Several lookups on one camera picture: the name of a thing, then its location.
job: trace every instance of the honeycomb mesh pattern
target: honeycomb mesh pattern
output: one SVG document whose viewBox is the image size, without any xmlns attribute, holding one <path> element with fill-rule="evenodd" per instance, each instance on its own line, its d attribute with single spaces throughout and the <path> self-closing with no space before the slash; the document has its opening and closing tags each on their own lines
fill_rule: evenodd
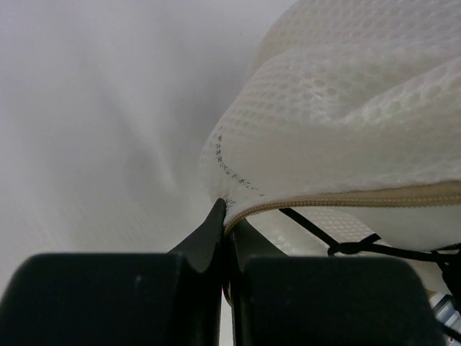
<svg viewBox="0 0 461 346">
<path fill-rule="evenodd" d="M 203 148 L 226 222 L 274 200 L 461 178 L 461 1 L 303 0 Z"/>
</svg>

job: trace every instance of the zipper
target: zipper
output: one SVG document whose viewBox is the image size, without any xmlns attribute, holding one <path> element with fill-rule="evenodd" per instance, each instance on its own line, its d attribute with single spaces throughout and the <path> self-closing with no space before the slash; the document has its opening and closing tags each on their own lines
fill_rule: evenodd
<svg viewBox="0 0 461 346">
<path fill-rule="evenodd" d="M 274 209 L 296 207 L 425 208 L 459 204 L 461 204 L 461 181 L 297 197 L 245 209 L 229 220 L 224 234 L 228 235 L 239 221 Z"/>
</svg>

